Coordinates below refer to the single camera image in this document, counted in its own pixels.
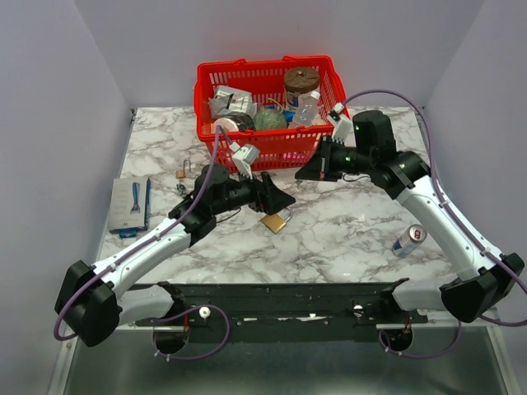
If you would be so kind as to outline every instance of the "clear plastic bottle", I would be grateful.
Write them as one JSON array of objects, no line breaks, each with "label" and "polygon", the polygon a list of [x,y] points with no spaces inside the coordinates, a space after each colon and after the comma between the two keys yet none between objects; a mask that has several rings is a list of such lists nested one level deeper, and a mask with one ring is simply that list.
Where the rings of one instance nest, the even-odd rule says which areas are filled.
[{"label": "clear plastic bottle", "polygon": [[298,110],[293,116],[293,120],[289,124],[289,129],[294,129],[298,126],[305,126],[306,128],[311,126],[316,115],[319,113],[319,99],[320,93],[312,91],[298,107]]}]

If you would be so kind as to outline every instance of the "silver can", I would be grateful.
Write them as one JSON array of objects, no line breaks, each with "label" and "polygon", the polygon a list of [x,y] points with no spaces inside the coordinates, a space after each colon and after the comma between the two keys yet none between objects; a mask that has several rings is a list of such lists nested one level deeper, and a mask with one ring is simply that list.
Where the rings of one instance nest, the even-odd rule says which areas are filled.
[{"label": "silver can", "polygon": [[419,247],[426,239],[428,233],[422,226],[416,224],[411,225],[404,231],[394,245],[392,251],[399,258],[406,258],[414,249]]}]

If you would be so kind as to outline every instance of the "green ball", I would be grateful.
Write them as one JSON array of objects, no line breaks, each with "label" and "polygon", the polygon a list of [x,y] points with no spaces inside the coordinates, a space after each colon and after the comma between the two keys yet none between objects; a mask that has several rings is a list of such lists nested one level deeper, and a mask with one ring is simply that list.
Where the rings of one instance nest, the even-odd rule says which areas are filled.
[{"label": "green ball", "polygon": [[286,117],[277,109],[261,109],[254,116],[256,130],[287,129]]}]

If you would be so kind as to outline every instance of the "red plastic basket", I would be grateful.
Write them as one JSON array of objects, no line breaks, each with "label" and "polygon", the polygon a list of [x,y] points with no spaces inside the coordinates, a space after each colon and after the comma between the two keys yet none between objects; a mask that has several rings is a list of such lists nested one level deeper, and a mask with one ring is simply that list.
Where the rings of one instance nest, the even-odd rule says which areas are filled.
[{"label": "red plastic basket", "polygon": [[[328,56],[306,56],[302,58],[284,56],[282,60],[247,62],[238,59],[232,62],[203,63],[198,66],[198,81],[194,90],[198,138],[207,144],[212,153],[214,131],[211,130],[211,113],[208,101],[219,85],[227,85],[253,94],[253,101],[271,105],[268,98],[286,104],[283,75],[293,67],[312,67],[320,74],[320,115],[326,119],[336,103],[346,99],[343,84],[335,72]],[[268,131],[229,132],[232,141],[241,146],[249,143],[260,149],[259,158],[252,164],[253,170],[286,169],[303,166],[315,153],[322,136],[329,135],[333,126],[327,121],[322,126]],[[220,137],[217,162],[236,172],[231,160],[231,150],[225,138]]]}]

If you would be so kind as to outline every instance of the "gray wall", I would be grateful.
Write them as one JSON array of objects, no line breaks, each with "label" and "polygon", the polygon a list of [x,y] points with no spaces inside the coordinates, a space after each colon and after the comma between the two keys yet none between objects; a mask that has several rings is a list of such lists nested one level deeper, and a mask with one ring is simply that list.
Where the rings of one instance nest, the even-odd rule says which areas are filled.
[{"label": "gray wall", "polygon": [[333,58],[348,93],[424,103],[483,0],[76,2],[124,97],[153,106],[190,105],[200,63],[310,53]]},{"label": "gray wall", "polygon": [[71,0],[0,4],[0,393],[45,393],[54,299],[95,258],[129,110]]},{"label": "gray wall", "polygon": [[[484,235],[525,260],[526,17],[525,0],[487,0],[427,104],[445,189]],[[526,305],[516,287],[501,315],[523,319]],[[503,331],[527,393],[527,328]]]}]

